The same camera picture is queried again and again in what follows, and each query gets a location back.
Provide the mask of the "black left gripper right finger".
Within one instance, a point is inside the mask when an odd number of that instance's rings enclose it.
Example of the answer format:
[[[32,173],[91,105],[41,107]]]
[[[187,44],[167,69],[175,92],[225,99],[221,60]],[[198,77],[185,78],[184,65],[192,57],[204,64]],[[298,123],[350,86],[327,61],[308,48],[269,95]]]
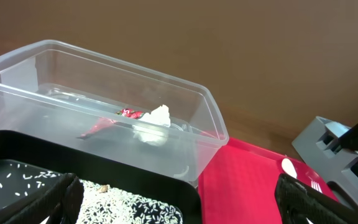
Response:
[[[280,174],[275,200],[283,224],[358,224],[358,212],[288,174]]]

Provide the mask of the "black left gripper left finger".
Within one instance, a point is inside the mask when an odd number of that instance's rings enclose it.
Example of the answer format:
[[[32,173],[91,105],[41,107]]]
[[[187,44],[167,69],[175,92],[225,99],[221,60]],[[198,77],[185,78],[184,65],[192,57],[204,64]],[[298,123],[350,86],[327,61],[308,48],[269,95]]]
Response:
[[[63,174],[60,178],[21,211],[9,218],[8,224],[76,223],[84,194],[83,184],[76,174]]]

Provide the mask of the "white plastic spoon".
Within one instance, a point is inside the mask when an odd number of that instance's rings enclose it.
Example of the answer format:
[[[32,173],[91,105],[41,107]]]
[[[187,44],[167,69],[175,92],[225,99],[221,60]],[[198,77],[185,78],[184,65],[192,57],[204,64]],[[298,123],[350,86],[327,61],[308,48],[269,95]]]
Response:
[[[284,173],[288,174],[289,176],[293,177],[294,179],[297,178],[297,172],[295,170],[295,166],[293,165],[292,161],[288,158],[284,158],[281,161],[281,167]]]

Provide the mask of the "red ketchup packet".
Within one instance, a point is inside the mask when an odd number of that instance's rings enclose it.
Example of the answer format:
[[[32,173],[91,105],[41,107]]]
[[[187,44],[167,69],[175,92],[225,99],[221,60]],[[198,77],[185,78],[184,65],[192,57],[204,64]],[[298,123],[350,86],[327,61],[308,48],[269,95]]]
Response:
[[[123,108],[122,110],[116,112],[116,115],[124,116],[131,119],[140,119],[145,113],[143,111],[137,111],[130,108]],[[88,139],[96,133],[114,126],[118,121],[109,118],[98,118],[96,123],[85,133],[81,134],[78,139]]]

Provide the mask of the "white napkin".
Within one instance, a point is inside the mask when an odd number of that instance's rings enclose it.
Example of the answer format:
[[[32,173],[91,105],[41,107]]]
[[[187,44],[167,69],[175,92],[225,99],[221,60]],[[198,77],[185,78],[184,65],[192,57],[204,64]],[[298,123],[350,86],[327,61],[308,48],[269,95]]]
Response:
[[[167,142],[168,128],[171,126],[168,106],[162,105],[150,113],[145,113],[139,121],[145,124],[132,126],[135,139],[156,147]]]

